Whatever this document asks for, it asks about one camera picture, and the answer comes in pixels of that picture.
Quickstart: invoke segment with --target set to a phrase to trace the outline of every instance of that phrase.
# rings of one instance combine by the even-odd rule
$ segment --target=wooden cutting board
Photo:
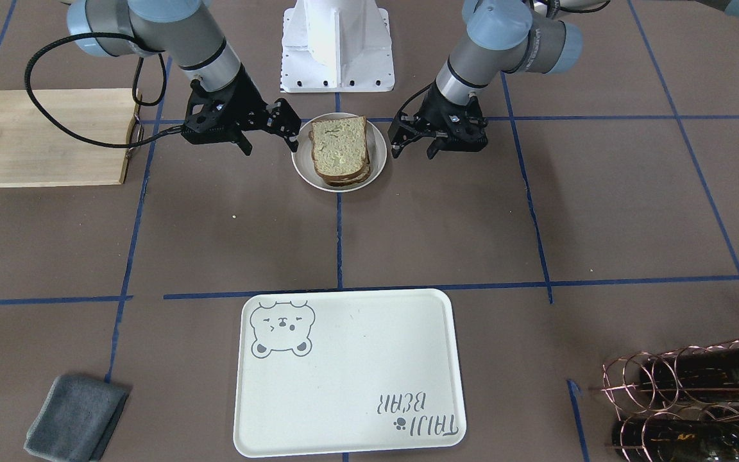
[[[127,143],[136,104],[129,88],[36,90],[60,123],[98,141]],[[0,90],[0,187],[122,184],[127,150],[76,140],[50,123],[24,90]]]

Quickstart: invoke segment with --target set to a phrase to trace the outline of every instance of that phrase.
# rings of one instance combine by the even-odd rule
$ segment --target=white plastic stand
[[[287,93],[395,87],[389,14],[375,0],[298,0],[284,12],[282,47]]]

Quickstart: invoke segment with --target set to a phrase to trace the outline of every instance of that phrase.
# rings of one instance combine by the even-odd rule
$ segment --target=round plate
[[[367,152],[369,152],[370,155],[370,172],[367,179],[347,186],[330,186],[323,181],[323,178],[318,176],[316,173],[316,167],[314,167],[313,164],[313,143],[310,140],[310,130],[312,129],[312,125],[310,124],[317,120],[334,120],[337,118],[347,117],[358,116],[349,113],[323,114],[310,120],[310,122],[305,123],[304,126],[302,126],[302,129],[298,132],[298,150],[293,153],[293,165],[296,167],[296,172],[304,178],[304,181],[322,191],[329,191],[331,193],[348,193],[361,189],[378,178],[378,175],[381,174],[381,170],[383,170],[385,164],[387,164],[387,141],[384,140],[384,136],[381,135],[381,131],[379,131],[377,126],[367,120]]]

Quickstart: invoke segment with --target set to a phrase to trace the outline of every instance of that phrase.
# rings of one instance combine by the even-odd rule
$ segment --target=rectangular tray
[[[439,290],[253,296],[238,356],[244,456],[449,447],[466,434],[452,304]]]

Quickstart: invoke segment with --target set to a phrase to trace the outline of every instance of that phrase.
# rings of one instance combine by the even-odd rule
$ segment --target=robotic arm
[[[93,56],[152,56],[166,51],[191,80],[182,135],[193,144],[230,141],[250,155],[243,132],[263,130],[291,150],[302,121],[285,99],[267,105],[207,9],[208,0],[77,0],[67,12],[71,34],[108,32],[120,38],[83,38]]]
[[[739,0],[698,0],[739,17]],[[572,24],[555,21],[558,12],[597,12],[605,0],[465,0],[466,34],[444,62],[435,81],[414,94],[393,118],[393,157],[421,138],[434,138],[427,157],[440,150],[478,152],[488,143],[479,97],[499,71],[563,73],[581,54],[583,38]],[[418,112],[405,107],[425,92]]]

